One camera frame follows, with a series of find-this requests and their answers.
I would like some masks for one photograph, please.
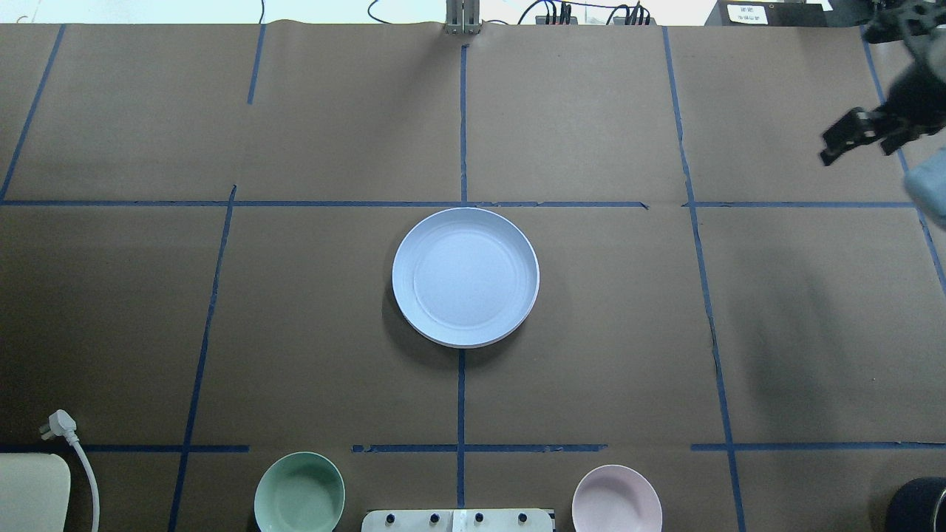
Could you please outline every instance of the green bowl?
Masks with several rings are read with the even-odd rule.
[[[342,474],[315,452],[276,460],[259,480],[253,503],[262,532],[331,532],[344,506]]]

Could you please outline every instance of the black cup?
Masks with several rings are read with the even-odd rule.
[[[946,532],[946,478],[923,477],[897,490],[887,507],[886,532]]]

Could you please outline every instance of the pink bowl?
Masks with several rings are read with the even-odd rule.
[[[640,473],[609,465],[591,470],[571,499],[575,532],[660,532],[663,512]]]

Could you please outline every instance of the cable connector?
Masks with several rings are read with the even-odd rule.
[[[50,440],[56,436],[64,436],[69,445],[79,441],[79,437],[76,436],[76,421],[64,410],[54,412],[49,417],[49,422],[40,427],[42,439]]]

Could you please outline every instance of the white cable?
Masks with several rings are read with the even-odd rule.
[[[96,482],[96,474],[92,472],[89,457],[85,455],[85,450],[79,444],[79,437],[76,436],[76,421],[64,410],[57,410],[49,417],[49,422],[40,427],[40,435],[43,439],[63,436],[66,442],[76,450],[76,454],[79,455],[79,461],[82,462],[85,474],[89,477],[89,487],[92,489],[92,532],[98,532],[98,483]]]
[[[79,461],[82,462],[82,466],[85,468],[85,474],[89,476],[89,487],[92,489],[92,532],[98,532],[99,508],[96,474],[92,472],[92,464],[89,463],[89,457],[85,455],[85,451],[79,444],[79,439],[76,438],[76,441],[70,443],[70,445],[76,450],[76,454],[79,455]]]

